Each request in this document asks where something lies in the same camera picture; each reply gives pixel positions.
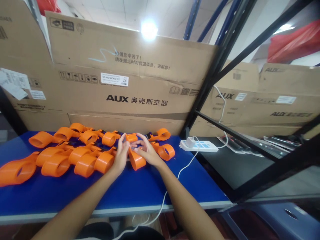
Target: ceiling light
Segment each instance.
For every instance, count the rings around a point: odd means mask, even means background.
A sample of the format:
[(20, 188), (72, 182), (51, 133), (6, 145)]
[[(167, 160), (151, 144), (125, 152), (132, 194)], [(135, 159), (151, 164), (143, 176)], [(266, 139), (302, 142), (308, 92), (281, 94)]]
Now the ceiling light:
[(141, 33), (144, 39), (151, 41), (154, 40), (158, 33), (158, 28), (154, 22), (144, 22), (141, 25)]
[(291, 24), (285, 24), (285, 25), (282, 25), (274, 34), (277, 34), (277, 33), (280, 33), (280, 32), (284, 32), (284, 31), (287, 31), (287, 30), (290, 30), (290, 29), (294, 29), (294, 27), (292, 27)]

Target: white power strip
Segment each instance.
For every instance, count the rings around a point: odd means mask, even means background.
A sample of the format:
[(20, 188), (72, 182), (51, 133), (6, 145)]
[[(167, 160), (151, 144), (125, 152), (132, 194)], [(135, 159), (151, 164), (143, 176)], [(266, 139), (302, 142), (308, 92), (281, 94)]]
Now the white power strip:
[(186, 140), (181, 140), (179, 147), (188, 152), (217, 152), (219, 149), (209, 141), (197, 141), (193, 147), (188, 147)]

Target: hand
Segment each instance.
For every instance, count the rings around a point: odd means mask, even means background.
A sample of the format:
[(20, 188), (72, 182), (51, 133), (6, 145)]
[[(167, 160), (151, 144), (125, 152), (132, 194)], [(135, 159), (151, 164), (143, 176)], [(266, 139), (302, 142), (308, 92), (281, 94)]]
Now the hand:
[(114, 159), (114, 163), (111, 167), (111, 170), (116, 171), (118, 175), (120, 175), (123, 172), (127, 163), (127, 158), (128, 158), (128, 149), (129, 149), (130, 143), (127, 141), (123, 143), (123, 140), (125, 139), (125, 137), (126, 137), (126, 133), (122, 134), (122, 136), (119, 139), (117, 154)]
[(142, 140), (138, 140), (131, 143), (131, 147), (134, 147), (134, 151), (138, 153), (141, 157), (145, 158), (149, 164), (155, 167), (163, 165), (163, 160), (153, 149), (153, 146), (148, 141), (147, 137), (142, 135), (141, 133), (137, 133), (137, 136), (139, 136)]

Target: person's left hand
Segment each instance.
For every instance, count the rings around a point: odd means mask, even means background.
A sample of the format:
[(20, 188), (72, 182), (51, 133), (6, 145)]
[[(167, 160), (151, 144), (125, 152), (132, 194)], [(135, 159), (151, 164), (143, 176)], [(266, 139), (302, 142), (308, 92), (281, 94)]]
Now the person's left hand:
[(123, 140), (126, 137), (126, 133), (124, 133), (118, 142), (118, 150), (116, 157), (114, 159), (114, 163), (111, 167), (111, 170), (114, 170), (117, 172), (117, 174), (121, 174), (126, 166), (127, 163), (127, 157), (128, 157), (128, 149), (130, 146), (129, 142), (123, 142)]

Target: red bag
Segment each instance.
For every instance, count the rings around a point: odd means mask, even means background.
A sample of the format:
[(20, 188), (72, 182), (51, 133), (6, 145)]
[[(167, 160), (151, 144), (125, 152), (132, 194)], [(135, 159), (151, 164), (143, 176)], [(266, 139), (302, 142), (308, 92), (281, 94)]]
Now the red bag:
[(288, 63), (320, 50), (320, 19), (288, 35), (271, 38), (269, 63)]
[(44, 11), (61, 13), (57, 0), (37, 0), (37, 2), (42, 16), (45, 16)]

